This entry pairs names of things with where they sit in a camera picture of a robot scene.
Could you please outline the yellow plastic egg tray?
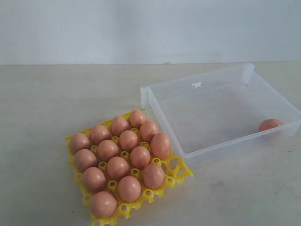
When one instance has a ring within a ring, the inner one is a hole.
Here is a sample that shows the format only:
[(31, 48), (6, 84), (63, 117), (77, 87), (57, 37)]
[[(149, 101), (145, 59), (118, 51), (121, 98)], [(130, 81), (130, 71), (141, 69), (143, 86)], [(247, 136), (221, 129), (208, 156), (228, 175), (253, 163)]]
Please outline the yellow plastic egg tray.
[[(135, 178), (137, 178), (139, 180), (139, 182), (141, 183), (141, 186), (142, 186), (142, 192), (141, 192), (139, 198), (137, 199), (137, 201), (134, 201), (131, 203), (123, 202), (120, 199), (118, 192), (117, 192), (118, 182), (116, 180), (111, 179), (109, 177), (109, 175), (107, 174), (107, 162), (100, 160), (100, 157), (97, 153), (98, 146), (91, 145), (90, 151), (92, 151), (94, 154), (96, 154), (97, 159), (98, 159), (97, 167), (103, 171), (103, 173), (105, 174), (106, 179), (107, 179), (107, 185), (105, 187), (105, 191), (111, 192), (117, 199), (117, 209), (115, 210), (113, 215), (108, 218), (97, 218), (89, 211), (90, 217), (92, 219), (92, 226), (108, 226), (108, 225), (115, 226), (117, 224), (117, 220), (120, 216), (123, 216), (126, 219), (129, 218), (130, 211), (132, 209), (138, 210), (139, 208), (141, 208), (141, 206), (144, 202), (148, 202), (148, 203), (154, 202), (155, 195), (158, 197), (162, 197), (162, 196), (164, 196), (164, 191), (166, 188), (168, 188), (168, 187), (173, 188), (176, 183), (182, 184), (187, 176), (191, 176), (191, 177), (193, 176), (193, 173), (191, 172), (189, 167), (187, 167), (187, 165), (184, 163), (184, 161), (180, 157), (177, 157), (173, 154), (173, 150), (171, 148), (170, 155), (165, 159), (153, 157), (152, 154), (151, 154), (151, 158), (150, 158), (150, 163), (154, 163), (161, 167), (163, 166), (163, 171), (165, 172), (165, 178), (164, 178), (163, 184), (158, 189), (150, 189), (150, 188), (147, 188), (146, 186), (144, 186), (143, 181), (142, 181), (142, 170), (138, 169), (138, 168), (134, 168), (131, 165), (130, 153), (125, 150), (122, 150), (119, 145), (119, 137), (112, 135), (111, 121), (112, 121), (112, 119), (110, 119), (108, 121), (104, 121), (102, 123), (99, 123), (99, 125), (103, 125), (109, 130), (110, 135), (111, 135), (111, 140), (113, 142), (115, 142), (121, 150), (120, 156), (122, 158), (124, 158), (129, 164), (129, 167), (130, 167), (129, 176), (134, 176)], [(71, 134), (65, 138), (66, 147), (68, 148), (68, 156), (69, 156), (68, 164), (73, 167), (74, 182), (79, 184), (79, 186), (80, 186), (81, 193), (83, 195), (82, 204), (84, 206), (88, 207), (88, 205), (90, 203), (90, 199), (94, 196), (94, 194), (89, 192), (84, 187), (84, 185), (82, 183), (82, 174), (83, 173), (79, 172), (75, 167), (75, 164), (74, 164), (75, 154), (73, 154), (71, 151), (71, 138), (74, 135), (75, 134)]]

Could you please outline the clear plastic container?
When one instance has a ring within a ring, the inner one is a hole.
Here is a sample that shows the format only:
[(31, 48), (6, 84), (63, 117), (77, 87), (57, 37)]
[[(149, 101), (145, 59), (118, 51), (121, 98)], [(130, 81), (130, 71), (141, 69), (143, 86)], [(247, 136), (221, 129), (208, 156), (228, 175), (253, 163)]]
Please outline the clear plastic container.
[[(292, 136), (301, 125), (300, 111), (251, 63), (142, 86), (140, 93), (142, 109), (153, 109), (173, 152), (189, 166)], [(271, 118), (283, 125), (259, 132)]]

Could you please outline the brown egg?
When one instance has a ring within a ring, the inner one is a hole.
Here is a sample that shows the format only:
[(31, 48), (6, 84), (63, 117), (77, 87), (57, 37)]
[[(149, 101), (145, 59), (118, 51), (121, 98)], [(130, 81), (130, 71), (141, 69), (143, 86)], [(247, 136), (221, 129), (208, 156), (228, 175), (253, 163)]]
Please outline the brown egg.
[(82, 183), (91, 193), (103, 191), (106, 186), (106, 177), (97, 167), (90, 167), (83, 173)]
[(90, 130), (90, 139), (94, 145), (99, 145), (104, 140), (110, 140), (109, 130), (100, 124), (93, 126)]
[(98, 165), (97, 157), (88, 149), (79, 150), (74, 156), (74, 166), (80, 172), (83, 173), (90, 167), (96, 167)]
[(139, 145), (139, 138), (135, 132), (126, 130), (120, 134), (119, 144), (124, 151), (131, 152)]
[(119, 147), (112, 140), (102, 141), (98, 146), (97, 153), (102, 161), (109, 161), (115, 156), (120, 156)]
[[(264, 120), (263, 122), (260, 123), (259, 127), (258, 127), (258, 131), (259, 132), (262, 132), (262, 131), (266, 131), (266, 130), (269, 130), (269, 129), (273, 129), (273, 128), (276, 128), (276, 127), (279, 127), (279, 126), (282, 126), (283, 125), (283, 122), (281, 120), (278, 120), (278, 119), (266, 119)], [(280, 136), (282, 133), (281, 130), (279, 131), (273, 131), (269, 134), (266, 134), (266, 137), (268, 138), (276, 138), (278, 136)]]
[(128, 117), (130, 126), (137, 129), (139, 129), (146, 120), (145, 114), (139, 109), (133, 110)]
[(151, 142), (152, 138), (158, 133), (158, 127), (153, 121), (146, 121), (140, 127), (139, 134), (142, 141), (148, 143)]
[(97, 218), (108, 218), (116, 209), (117, 200), (107, 191), (96, 193), (90, 200), (89, 210)]
[(115, 156), (107, 163), (107, 173), (111, 179), (119, 181), (130, 172), (130, 167), (127, 161), (120, 157)]
[(130, 161), (134, 168), (144, 169), (151, 160), (150, 152), (146, 147), (137, 146), (130, 154)]
[(135, 202), (141, 194), (141, 185), (137, 178), (133, 176), (123, 177), (117, 187), (119, 197), (123, 202)]
[(150, 150), (154, 157), (165, 159), (170, 155), (171, 143), (169, 136), (164, 132), (156, 134), (150, 143)]
[(114, 136), (120, 136), (120, 134), (126, 130), (129, 130), (130, 126), (127, 120), (122, 116), (116, 116), (111, 121), (111, 131)]
[(76, 154), (82, 149), (90, 149), (90, 147), (90, 140), (84, 133), (76, 133), (71, 137), (70, 148), (73, 154)]
[(159, 165), (152, 163), (143, 170), (142, 181), (150, 189), (158, 189), (163, 184), (164, 179), (164, 171)]

